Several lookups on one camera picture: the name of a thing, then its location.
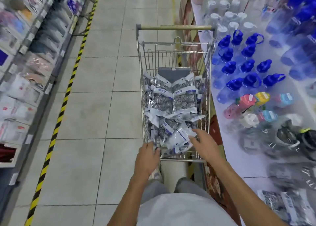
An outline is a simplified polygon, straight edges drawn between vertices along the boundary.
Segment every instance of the gray pants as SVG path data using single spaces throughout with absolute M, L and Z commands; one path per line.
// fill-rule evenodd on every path
M 152 198 L 164 194 L 170 193 L 167 187 L 160 181 L 152 179 L 148 180 L 146 188 L 144 190 L 141 204 L 151 200 Z M 196 183 L 188 178 L 180 178 L 174 189 L 174 193 L 192 193 L 211 200 L 214 200 L 204 189 L 200 188 Z

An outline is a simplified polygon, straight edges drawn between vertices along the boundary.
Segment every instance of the person's right hand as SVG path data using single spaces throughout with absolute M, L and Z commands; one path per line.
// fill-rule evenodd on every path
M 198 142 L 195 137 L 189 136 L 191 143 L 195 147 L 199 155 L 210 164 L 215 160 L 223 159 L 221 152 L 215 140 L 206 131 L 200 129 L 192 129 L 200 138 Z

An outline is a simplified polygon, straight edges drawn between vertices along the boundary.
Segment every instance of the forearm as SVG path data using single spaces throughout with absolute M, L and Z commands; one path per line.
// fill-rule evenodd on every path
M 148 178 L 133 175 L 128 188 L 107 226 L 135 226 Z
M 247 226 L 286 226 L 227 161 L 217 159 L 211 163 Z

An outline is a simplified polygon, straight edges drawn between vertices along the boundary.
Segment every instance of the person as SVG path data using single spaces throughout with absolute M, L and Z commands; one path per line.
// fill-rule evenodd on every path
M 205 131 L 193 129 L 200 139 L 190 138 L 196 151 L 215 170 L 246 226 L 286 226 L 222 158 L 216 142 Z M 158 180 L 148 180 L 159 164 L 160 150 L 145 143 L 136 157 L 134 174 L 107 226 L 236 225 L 206 191 L 193 181 L 180 179 L 175 192 Z

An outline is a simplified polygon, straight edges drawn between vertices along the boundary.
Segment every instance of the pink bottle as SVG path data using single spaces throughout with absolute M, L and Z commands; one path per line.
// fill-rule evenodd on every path
M 229 120 L 236 119 L 241 116 L 242 112 L 255 105 L 256 101 L 257 99 L 250 94 L 237 98 L 234 103 L 224 110 L 224 117 Z

